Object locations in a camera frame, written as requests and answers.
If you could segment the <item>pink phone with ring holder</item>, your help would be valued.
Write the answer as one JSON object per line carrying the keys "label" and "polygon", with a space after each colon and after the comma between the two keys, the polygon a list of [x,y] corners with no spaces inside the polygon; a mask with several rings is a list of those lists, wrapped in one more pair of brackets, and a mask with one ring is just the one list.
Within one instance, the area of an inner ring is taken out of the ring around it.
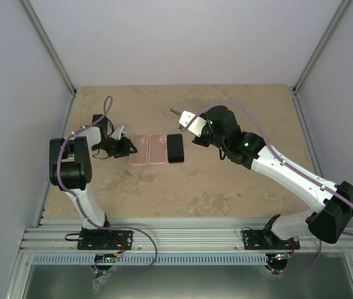
{"label": "pink phone with ring holder", "polygon": [[136,147],[137,152],[130,154],[128,162],[131,165],[143,166],[147,162],[148,152],[148,136],[147,135],[133,135],[132,144]]}

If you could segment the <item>light pink phone case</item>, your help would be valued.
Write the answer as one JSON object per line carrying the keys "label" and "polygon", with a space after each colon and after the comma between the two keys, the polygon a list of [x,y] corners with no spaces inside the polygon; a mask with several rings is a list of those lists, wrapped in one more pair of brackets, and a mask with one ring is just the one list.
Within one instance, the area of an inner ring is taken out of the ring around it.
{"label": "light pink phone case", "polygon": [[153,134],[150,136],[149,162],[151,164],[163,164],[167,161],[167,136]]}

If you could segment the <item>purple phone black screen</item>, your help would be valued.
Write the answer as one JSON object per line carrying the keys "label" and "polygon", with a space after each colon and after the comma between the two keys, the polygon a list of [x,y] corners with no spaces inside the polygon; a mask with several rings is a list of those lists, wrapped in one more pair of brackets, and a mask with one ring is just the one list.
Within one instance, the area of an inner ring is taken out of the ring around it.
{"label": "purple phone black screen", "polygon": [[181,134],[167,135],[167,156],[170,164],[183,163],[185,161]]}

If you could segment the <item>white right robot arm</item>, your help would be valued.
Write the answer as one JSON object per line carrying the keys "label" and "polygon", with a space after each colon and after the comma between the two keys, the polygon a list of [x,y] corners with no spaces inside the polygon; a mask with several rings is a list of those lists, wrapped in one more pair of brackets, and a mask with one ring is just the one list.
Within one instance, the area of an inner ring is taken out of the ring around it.
{"label": "white right robot arm", "polygon": [[266,246],[276,249],[289,239],[311,235],[328,244],[338,241],[353,217],[353,185],[319,177],[285,157],[263,137],[242,131],[235,114],[225,106],[199,115],[183,112],[179,124],[194,134],[194,144],[217,147],[221,160],[229,159],[276,181],[308,205],[304,212],[272,216],[259,232]]}

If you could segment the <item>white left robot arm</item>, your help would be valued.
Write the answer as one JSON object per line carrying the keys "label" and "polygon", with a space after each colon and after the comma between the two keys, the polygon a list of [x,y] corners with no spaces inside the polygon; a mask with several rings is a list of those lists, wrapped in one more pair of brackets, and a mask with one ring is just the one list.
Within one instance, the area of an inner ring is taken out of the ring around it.
{"label": "white left robot arm", "polygon": [[122,132],[118,138],[112,138],[108,134],[109,124],[106,116],[96,114],[92,117],[91,125],[81,127],[68,138],[54,138],[49,142],[51,184],[66,193],[79,212],[82,219],[79,242],[94,243],[100,249],[110,247],[114,235],[90,187],[90,151],[103,150],[109,158],[123,158],[138,152]]}

